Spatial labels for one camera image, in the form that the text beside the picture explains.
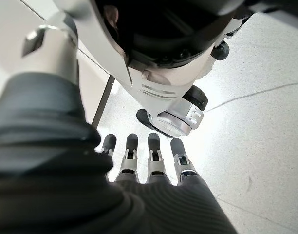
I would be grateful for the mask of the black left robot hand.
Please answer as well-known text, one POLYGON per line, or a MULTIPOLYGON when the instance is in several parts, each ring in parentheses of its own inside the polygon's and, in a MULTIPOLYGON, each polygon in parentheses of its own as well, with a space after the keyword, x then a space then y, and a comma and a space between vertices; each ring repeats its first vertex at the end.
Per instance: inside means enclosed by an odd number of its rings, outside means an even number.
POLYGON ((55 13, 25 38, 0 96, 0 234, 234 234, 178 138, 176 186, 155 133, 146 183, 136 175, 135 134, 108 181, 116 138, 101 140, 85 120, 77 49, 73 19, 55 13))

